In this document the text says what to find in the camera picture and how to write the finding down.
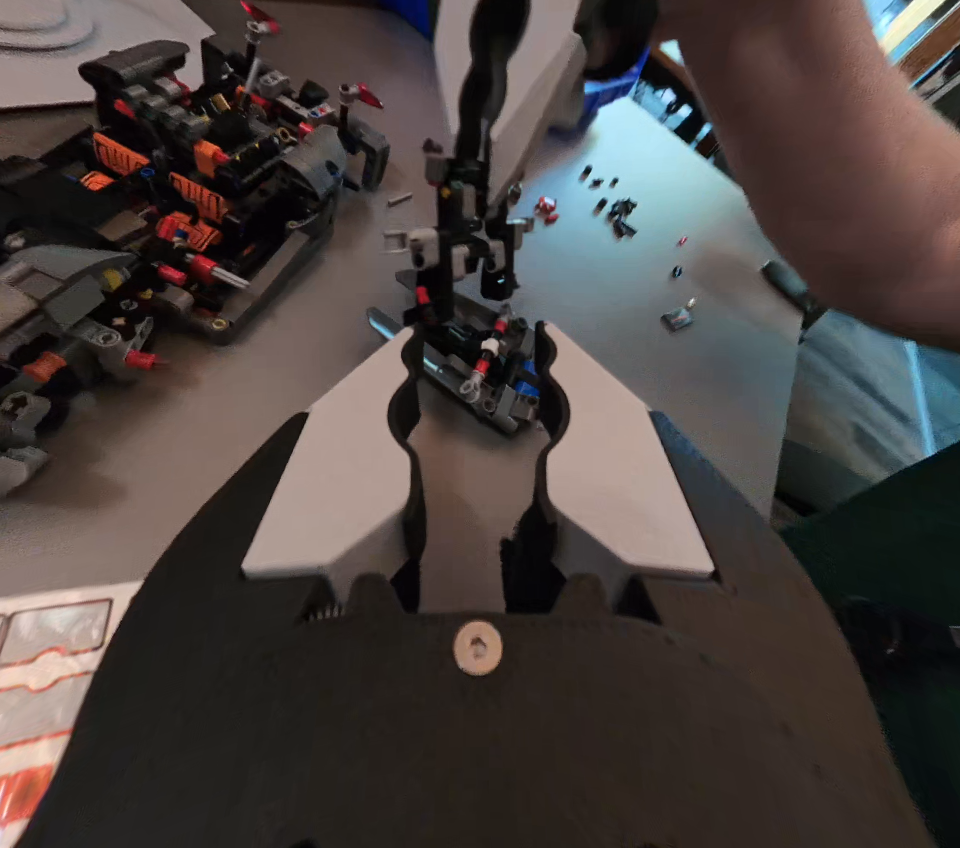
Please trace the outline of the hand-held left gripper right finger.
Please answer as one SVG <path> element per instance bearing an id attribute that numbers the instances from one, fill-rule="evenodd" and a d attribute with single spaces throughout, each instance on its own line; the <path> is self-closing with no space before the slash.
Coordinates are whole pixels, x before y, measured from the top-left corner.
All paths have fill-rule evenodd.
<path id="1" fill-rule="evenodd" d="M 707 580 L 714 561 L 642 399 L 551 322 L 534 332 L 546 445 L 500 546 L 505 608 L 547 614 L 574 577 L 617 615 L 656 615 L 647 577 Z"/>

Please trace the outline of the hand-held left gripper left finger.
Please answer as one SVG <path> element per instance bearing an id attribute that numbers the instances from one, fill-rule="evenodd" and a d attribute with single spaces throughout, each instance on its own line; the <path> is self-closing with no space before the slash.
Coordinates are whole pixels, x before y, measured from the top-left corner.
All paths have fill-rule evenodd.
<path id="1" fill-rule="evenodd" d="M 306 412 L 244 560 L 247 579 L 315 577 L 345 603 L 354 581 L 400 580 L 419 605 L 426 496 L 411 434 L 424 339 L 402 329 Z"/>

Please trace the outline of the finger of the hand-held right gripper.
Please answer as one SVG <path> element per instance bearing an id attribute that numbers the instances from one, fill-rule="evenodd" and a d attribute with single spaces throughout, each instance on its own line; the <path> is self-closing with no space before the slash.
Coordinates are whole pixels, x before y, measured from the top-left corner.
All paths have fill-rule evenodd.
<path id="1" fill-rule="evenodd" d="M 574 25 L 582 0 L 530 0 L 507 92 L 490 132 L 487 199 L 495 204 L 524 173 L 550 122 L 567 104 L 586 51 Z"/>
<path id="2" fill-rule="evenodd" d="M 493 158 L 492 95 L 496 77 L 491 0 L 439 0 L 434 32 L 434 59 L 447 133 L 461 158 L 480 161 L 487 186 L 496 187 Z"/>

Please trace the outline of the grey blue lego wing assembly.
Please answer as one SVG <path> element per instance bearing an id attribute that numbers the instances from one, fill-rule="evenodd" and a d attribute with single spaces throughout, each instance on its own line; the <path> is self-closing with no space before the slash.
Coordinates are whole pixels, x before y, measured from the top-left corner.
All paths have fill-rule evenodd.
<path id="1" fill-rule="evenodd" d="M 512 438 L 539 423 L 534 325 L 509 302 L 453 293 L 453 314 L 423 328 L 426 379 L 477 421 Z"/>

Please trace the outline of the black lego beam assembly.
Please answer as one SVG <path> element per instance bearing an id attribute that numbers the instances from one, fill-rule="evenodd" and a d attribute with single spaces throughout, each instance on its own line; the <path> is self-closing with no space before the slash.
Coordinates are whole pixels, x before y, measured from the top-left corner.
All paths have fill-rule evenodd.
<path id="1" fill-rule="evenodd" d="M 522 176 L 494 199 L 490 170 L 483 158 L 449 157 L 431 138 L 422 145 L 424 177 L 436 196 L 431 226 L 385 233 L 394 251 L 409 255 L 403 271 L 414 302 L 403 312 L 402 327 L 438 327 L 455 316 L 455 285 L 479 273 L 480 294 L 509 302 L 519 287 L 516 254 L 534 229 L 530 217 L 510 217 L 522 195 Z"/>

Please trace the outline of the person's right forearm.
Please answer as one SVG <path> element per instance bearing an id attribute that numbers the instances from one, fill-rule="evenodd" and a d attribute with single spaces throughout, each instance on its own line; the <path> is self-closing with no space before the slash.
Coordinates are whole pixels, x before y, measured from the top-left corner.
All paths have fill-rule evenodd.
<path id="1" fill-rule="evenodd" d="M 958 351 L 958 131 L 861 0 L 714 0 L 684 55 L 750 206 L 823 303 Z"/>

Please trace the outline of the large lego car chassis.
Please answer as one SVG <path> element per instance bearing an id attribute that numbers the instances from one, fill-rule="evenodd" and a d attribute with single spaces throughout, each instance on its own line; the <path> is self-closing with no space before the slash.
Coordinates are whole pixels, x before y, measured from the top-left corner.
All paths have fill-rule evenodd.
<path id="1" fill-rule="evenodd" d="M 161 366 L 159 330 L 240 335 L 330 236 L 341 195 L 372 193 L 387 138 L 354 113 L 364 82 L 294 87 L 260 50 L 153 40 L 82 63 L 98 123 L 2 160 L 2 496 L 46 465 L 42 441 L 105 379 Z"/>

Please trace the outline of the lego sticker sheet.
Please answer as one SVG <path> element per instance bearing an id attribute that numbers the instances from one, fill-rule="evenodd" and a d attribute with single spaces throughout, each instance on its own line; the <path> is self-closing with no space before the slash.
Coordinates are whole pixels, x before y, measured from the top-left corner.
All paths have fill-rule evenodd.
<path id="1" fill-rule="evenodd" d="M 16 846 L 63 758 L 140 579 L 1 599 L 1 845 Z"/>

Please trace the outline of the white book stand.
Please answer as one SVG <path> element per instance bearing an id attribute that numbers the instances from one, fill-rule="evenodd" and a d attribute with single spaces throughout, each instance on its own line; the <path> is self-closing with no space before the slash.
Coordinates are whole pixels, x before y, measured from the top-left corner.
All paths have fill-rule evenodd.
<path id="1" fill-rule="evenodd" d="M 197 52 L 211 34 L 182 0 L 1 0 L 1 108 L 90 104 L 81 64 L 152 40 Z"/>

